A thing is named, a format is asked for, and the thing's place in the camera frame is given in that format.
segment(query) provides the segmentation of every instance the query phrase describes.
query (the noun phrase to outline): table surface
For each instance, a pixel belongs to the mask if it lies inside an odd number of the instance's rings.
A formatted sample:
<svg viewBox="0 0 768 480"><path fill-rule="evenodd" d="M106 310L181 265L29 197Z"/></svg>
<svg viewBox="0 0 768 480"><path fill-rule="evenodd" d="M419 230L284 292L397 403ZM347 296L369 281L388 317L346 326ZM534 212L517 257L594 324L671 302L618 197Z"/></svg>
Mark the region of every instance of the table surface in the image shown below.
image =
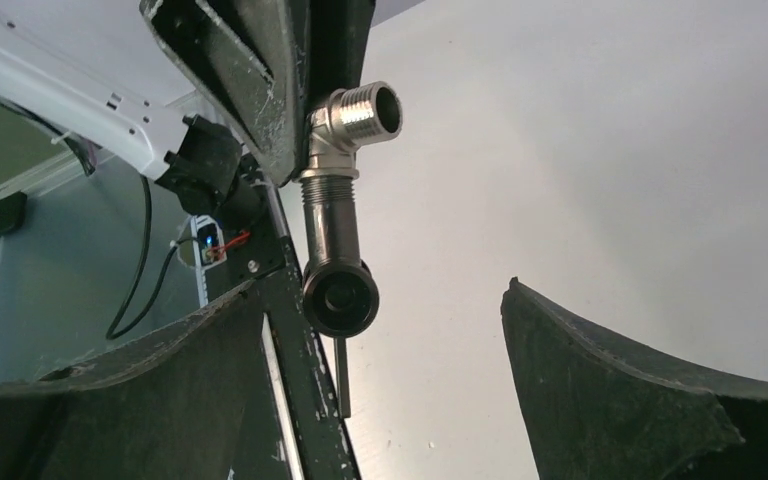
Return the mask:
<svg viewBox="0 0 768 480"><path fill-rule="evenodd" d="M365 479L537 478L499 313L513 276L768 380L768 2L427 0L373 29L365 79L405 110L359 155L382 295L349 342Z"/></svg>

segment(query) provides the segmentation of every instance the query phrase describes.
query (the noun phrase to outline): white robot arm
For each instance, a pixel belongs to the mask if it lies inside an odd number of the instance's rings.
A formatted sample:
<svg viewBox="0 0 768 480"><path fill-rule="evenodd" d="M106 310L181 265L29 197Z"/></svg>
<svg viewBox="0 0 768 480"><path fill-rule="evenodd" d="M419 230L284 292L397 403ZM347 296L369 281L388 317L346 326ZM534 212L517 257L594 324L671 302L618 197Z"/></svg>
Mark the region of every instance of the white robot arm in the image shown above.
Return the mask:
<svg viewBox="0 0 768 480"><path fill-rule="evenodd" d="M239 181L241 146L227 128L102 80L1 11L0 97L102 145L176 193L191 214L234 228L260 208Z"/></svg>

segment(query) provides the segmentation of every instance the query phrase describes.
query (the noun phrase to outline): metal pipe fitting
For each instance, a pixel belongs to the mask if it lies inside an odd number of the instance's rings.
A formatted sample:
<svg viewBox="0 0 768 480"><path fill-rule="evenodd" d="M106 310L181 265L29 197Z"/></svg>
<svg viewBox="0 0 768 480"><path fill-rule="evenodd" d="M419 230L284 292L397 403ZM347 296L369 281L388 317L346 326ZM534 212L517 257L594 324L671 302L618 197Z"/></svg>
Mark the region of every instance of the metal pipe fitting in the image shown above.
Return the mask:
<svg viewBox="0 0 768 480"><path fill-rule="evenodd" d="M310 116L309 163L299 175L310 260L302 306L324 335L364 331L378 313L378 287L360 257L353 181L355 153L396 138L402 128L398 97L384 82L337 90Z"/></svg>

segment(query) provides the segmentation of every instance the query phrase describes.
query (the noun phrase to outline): black round fitting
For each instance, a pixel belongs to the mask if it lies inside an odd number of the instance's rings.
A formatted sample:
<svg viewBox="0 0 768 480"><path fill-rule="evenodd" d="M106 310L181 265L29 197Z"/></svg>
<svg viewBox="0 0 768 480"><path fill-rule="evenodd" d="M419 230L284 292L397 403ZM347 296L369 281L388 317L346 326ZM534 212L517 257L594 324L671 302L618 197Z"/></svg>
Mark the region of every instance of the black round fitting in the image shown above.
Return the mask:
<svg viewBox="0 0 768 480"><path fill-rule="evenodd" d="M305 268L302 307L323 335L348 338L363 332L375 320L378 304L378 287L365 265L333 262Z"/></svg>

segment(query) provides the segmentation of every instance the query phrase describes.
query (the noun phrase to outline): metal rod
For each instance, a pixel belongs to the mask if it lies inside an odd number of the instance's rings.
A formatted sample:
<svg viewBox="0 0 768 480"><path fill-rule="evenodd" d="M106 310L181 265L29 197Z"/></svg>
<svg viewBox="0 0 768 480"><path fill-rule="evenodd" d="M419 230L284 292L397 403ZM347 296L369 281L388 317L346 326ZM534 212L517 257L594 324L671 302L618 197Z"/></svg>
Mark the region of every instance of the metal rod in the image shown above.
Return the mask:
<svg viewBox="0 0 768 480"><path fill-rule="evenodd" d="M349 352L345 338L334 339L334 359L337 364L337 406L342 418L352 416L352 400L349 396Z"/></svg>

